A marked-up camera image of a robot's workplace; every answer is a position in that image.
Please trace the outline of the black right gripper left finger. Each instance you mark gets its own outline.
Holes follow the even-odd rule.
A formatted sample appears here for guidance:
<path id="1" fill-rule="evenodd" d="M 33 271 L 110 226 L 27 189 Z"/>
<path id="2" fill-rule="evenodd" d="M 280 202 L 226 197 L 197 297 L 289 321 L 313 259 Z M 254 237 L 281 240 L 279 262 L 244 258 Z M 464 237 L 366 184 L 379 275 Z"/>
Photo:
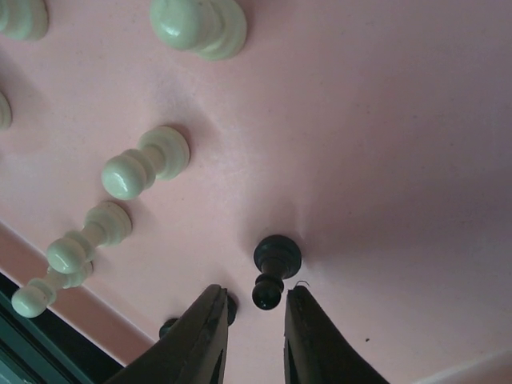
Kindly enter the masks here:
<path id="1" fill-rule="evenodd" d="M 109 383 L 222 383 L 228 342 L 228 294 L 208 286 L 147 352 Z"/>

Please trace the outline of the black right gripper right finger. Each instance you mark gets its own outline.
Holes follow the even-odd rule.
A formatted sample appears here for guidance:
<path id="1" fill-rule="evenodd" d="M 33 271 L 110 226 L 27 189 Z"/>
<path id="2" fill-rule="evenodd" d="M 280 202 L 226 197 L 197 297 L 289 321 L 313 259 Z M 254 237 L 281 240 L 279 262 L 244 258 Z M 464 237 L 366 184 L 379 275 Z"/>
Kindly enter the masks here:
<path id="1" fill-rule="evenodd" d="M 342 336 L 305 287 L 287 292 L 286 383 L 386 383 Z"/>

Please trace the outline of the black pawn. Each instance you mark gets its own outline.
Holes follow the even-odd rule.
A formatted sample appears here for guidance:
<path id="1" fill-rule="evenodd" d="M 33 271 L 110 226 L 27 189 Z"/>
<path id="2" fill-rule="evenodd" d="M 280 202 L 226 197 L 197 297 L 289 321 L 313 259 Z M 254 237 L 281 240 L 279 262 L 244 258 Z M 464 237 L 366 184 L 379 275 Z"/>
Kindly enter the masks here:
<path id="1" fill-rule="evenodd" d="M 275 234 L 260 241 L 253 259 L 260 272 L 252 290 L 253 303 L 260 310 L 272 310 L 281 301 L 283 282 L 299 272 L 302 252 L 291 238 Z"/>
<path id="2" fill-rule="evenodd" d="M 227 295 L 227 301 L 228 301 L 227 321 L 228 321 L 228 326 L 232 326 L 236 319 L 236 315 L 238 312 L 238 301 L 231 294 Z M 159 329 L 159 332 L 158 332 L 159 338 L 163 338 L 177 321 L 178 321 L 178 318 L 170 318 L 167 321 L 165 321 L 164 324 Z"/>

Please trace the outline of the white king chess piece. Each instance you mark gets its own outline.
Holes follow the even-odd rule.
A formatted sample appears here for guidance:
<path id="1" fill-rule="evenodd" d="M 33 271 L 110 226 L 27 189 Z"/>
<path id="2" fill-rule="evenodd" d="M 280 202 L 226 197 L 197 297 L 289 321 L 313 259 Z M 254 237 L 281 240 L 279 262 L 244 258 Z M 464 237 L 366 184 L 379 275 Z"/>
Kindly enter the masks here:
<path id="1" fill-rule="evenodd" d="M 104 201 L 91 208 L 81 230 L 69 231 L 47 247 L 46 275 L 15 291 L 11 298 L 14 311 L 24 318 L 42 314 L 55 303 L 59 291 L 80 286 L 93 273 L 97 248 L 116 246 L 132 229 L 129 214 L 119 204 Z"/>

